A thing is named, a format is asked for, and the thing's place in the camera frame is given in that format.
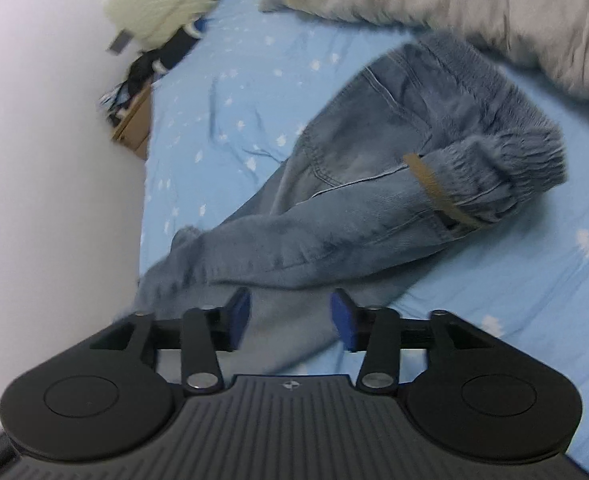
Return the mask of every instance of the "jeans pocket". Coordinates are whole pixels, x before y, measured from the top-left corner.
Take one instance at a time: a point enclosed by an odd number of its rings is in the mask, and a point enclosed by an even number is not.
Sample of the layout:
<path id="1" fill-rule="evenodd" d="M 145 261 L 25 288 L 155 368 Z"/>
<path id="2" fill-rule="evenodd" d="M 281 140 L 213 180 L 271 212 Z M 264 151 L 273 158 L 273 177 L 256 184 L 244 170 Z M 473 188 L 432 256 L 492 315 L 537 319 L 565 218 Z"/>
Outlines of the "jeans pocket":
<path id="1" fill-rule="evenodd" d="M 363 75 L 372 88 L 383 97 L 391 110 L 413 124 L 418 130 L 429 129 L 429 123 L 421 117 L 421 114 L 418 113 L 417 110 L 417 108 L 421 108 L 421 111 L 425 112 L 424 115 L 427 115 L 427 105 L 421 98 L 420 92 L 412 78 L 407 75 L 402 75 L 396 70 L 393 74 L 395 83 L 394 88 L 392 88 L 391 84 L 386 84 L 388 83 L 386 79 L 388 79 L 390 74 L 386 74 L 386 76 L 377 74 L 374 70 L 375 65 L 376 63 L 373 63 L 371 66 L 367 66 L 363 70 Z"/>
<path id="2" fill-rule="evenodd" d="M 431 125 L 395 99 L 404 82 L 411 85 L 407 100 L 420 100 L 407 74 L 380 57 L 309 123 L 300 142 L 319 180 L 340 186 L 385 174 L 402 165 L 406 153 L 423 153 L 431 145 Z"/>

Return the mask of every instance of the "jeans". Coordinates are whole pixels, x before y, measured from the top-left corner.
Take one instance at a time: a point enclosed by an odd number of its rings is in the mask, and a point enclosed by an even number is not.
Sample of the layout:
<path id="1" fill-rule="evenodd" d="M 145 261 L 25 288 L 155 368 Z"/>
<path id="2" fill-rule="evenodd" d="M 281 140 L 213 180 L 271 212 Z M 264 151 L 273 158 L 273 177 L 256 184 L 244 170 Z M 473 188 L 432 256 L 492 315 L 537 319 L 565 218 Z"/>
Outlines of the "jeans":
<path id="1" fill-rule="evenodd" d="M 253 285 L 263 299 L 226 371 L 273 371 L 333 339 L 311 294 L 347 285 L 388 303 L 425 257 L 564 180 L 558 126 L 471 46 L 431 32 L 361 70 L 222 225 L 178 232 L 135 308 L 175 317 L 213 304 L 215 284 Z"/>

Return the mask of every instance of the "blue jeans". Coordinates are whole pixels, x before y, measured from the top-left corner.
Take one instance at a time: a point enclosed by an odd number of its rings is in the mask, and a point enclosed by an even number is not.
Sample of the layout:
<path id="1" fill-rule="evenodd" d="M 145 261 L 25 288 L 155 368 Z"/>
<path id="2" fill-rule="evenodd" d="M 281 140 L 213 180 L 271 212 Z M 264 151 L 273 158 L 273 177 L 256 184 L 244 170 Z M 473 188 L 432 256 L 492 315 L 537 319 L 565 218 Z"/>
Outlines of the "blue jeans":
<path id="1" fill-rule="evenodd" d="M 250 343 L 256 355 L 246 364 L 276 352 L 283 338 L 271 335 L 295 325 L 314 344 L 291 345 L 277 362 L 250 367 L 271 371 L 332 338 L 327 312 L 321 322 L 310 313 L 320 306 L 284 301 L 285 289 L 305 303 L 307 290 L 352 283 L 368 303 L 388 303 L 427 268 L 404 264 L 514 214 L 564 180 L 558 126 L 471 46 L 431 32 L 361 70 L 226 222 L 179 232 L 142 277 L 135 308 L 178 316 L 199 304 L 179 299 L 191 289 L 277 288 L 274 304 L 254 305 L 258 322 L 271 322 L 248 332 L 262 341 Z M 231 372 L 248 371 L 243 357 L 236 362 Z"/>

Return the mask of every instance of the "round pad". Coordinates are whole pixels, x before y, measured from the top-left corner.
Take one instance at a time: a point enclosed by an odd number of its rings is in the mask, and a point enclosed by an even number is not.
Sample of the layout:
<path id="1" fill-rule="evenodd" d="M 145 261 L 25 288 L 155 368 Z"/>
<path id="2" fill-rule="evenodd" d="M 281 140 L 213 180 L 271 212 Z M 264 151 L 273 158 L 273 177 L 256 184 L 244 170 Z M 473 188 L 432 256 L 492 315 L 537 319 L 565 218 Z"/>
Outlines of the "round pad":
<path id="1" fill-rule="evenodd" d="M 408 387 L 406 405 L 419 430 L 487 462 L 530 462 L 565 449 L 581 399 L 563 375 L 516 350 L 456 354 Z"/>
<path id="2" fill-rule="evenodd" d="M 44 395 L 46 406 L 61 416 L 94 416 L 109 410 L 119 398 L 112 381 L 96 376 L 68 377 Z"/>
<path id="3" fill-rule="evenodd" d="M 519 415 L 536 402 L 536 390 L 531 384 L 503 374 L 470 379 L 463 384 L 461 395 L 473 410 L 492 416 Z"/>
<path id="4" fill-rule="evenodd" d="M 17 378 L 4 392 L 0 418 L 28 453 L 85 462 L 142 444 L 174 409 L 170 386 L 124 352 L 65 354 Z"/>

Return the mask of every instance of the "light blue bed sheet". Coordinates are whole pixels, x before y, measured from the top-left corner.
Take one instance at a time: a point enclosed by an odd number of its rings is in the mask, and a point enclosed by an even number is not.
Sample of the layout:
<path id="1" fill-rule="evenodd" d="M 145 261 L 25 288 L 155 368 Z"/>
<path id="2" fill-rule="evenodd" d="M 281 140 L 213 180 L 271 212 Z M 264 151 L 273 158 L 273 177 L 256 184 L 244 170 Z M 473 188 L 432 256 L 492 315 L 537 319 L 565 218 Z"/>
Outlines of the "light blue bed sheet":
<path id="1" fill-rule="evenodd" d="M 261 14 L 258 1 L 222 0 L 206 38 L 155 83 L 141 272 L 183 225 L 212 228 L 233 213 L 338 89 L 412 38 L 400 28 Z M 583 397 L 570 455 L 589 470 L 589 105 L 540 73 L 503 70 L 562 125 L 569 181 L 453 247 L 393 306 L 407 317 L 451 310 L 570 377 Z M 337 344 L 289 371 L 354 378 L 362 358 Z M 404 351 L 402 379 L 423 362 L 423 352 Z"/>

